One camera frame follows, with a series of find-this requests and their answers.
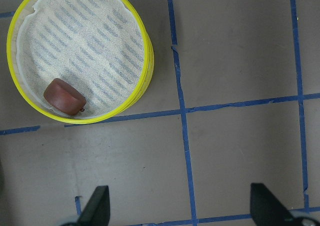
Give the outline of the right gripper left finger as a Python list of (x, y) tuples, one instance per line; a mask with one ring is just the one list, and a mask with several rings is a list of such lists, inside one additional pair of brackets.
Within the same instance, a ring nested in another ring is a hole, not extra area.
[(78, 226), (108, 226), (111, 218), (109, 187), (97, 186), (77, 220)]

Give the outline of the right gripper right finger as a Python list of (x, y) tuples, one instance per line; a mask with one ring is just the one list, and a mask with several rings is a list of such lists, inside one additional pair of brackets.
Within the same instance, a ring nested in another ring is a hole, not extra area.
[(300, 220), (263, 183), (250, 185), (250, 215), (256, 226), (300, 225)]

